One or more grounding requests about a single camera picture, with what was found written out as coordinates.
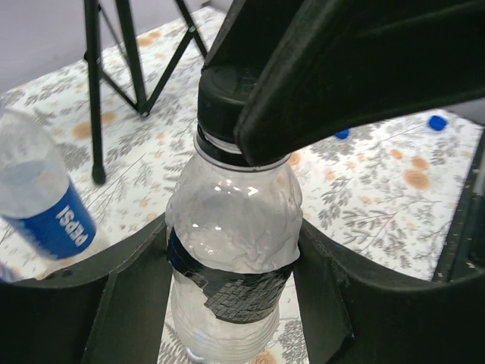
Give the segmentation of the small black bottle cap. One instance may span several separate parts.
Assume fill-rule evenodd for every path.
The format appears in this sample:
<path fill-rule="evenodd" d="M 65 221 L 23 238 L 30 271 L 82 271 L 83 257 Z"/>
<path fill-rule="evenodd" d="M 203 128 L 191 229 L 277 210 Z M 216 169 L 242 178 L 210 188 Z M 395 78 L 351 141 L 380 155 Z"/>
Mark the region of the small black bottle cap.
<path fill-rule="evenodd" d="M 203 70 L 199 79 L 198 124 L 213 137 L 235 143 L 234 129 L 261 68 L 220 64 Z"/>

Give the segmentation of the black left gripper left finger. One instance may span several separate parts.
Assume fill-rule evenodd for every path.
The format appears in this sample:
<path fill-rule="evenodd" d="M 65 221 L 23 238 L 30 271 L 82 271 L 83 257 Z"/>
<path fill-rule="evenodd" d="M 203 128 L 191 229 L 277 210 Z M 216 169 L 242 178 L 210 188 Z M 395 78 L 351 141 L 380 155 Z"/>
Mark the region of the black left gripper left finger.
<path fill-rule="evenodd" d="M 46 279 L 1 285 L 3 363 L 156 363 L 171 266 L 166 225 Z"/>

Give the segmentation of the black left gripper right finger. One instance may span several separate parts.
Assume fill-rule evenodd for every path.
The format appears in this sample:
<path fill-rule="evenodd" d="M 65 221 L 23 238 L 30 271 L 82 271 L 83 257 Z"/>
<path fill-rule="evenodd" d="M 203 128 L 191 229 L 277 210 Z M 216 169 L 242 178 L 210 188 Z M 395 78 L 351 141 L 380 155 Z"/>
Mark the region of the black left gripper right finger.
<path fill-rule="evenodd" d="M 388 269 L 311 223 L 294 280 L 312 363 L 482 363 L 484 276 L 449 283 Z"/>

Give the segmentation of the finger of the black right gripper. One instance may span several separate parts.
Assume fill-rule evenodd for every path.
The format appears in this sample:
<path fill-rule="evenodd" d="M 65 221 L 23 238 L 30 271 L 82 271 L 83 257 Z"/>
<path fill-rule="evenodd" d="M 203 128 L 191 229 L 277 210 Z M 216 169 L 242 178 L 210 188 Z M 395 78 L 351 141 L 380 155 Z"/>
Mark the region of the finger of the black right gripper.
<path fill-rule="evenodd" d="M 342 130 L 484 96 L 482 1 L 271 5 L 235 141 L 260 166 Z"/>
<path fill-rule="evenodd" d="M 234 1 L 202 74 L 313 76 L 313 1 Z"/>

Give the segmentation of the small black-label clear bottle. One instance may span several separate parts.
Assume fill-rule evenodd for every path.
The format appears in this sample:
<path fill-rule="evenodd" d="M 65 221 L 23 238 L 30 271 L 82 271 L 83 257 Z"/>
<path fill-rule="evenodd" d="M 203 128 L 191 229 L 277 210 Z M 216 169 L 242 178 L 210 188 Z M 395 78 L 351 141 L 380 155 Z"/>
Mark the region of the small black-label clear bottle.
<path fill-rule="evenodd" d="M 195 148 L 165 212 L 174 327 L 193 361 L 244 363 L 277 330 L 302 192 L 287 158 L 252 167 L 201 130 Z"/>

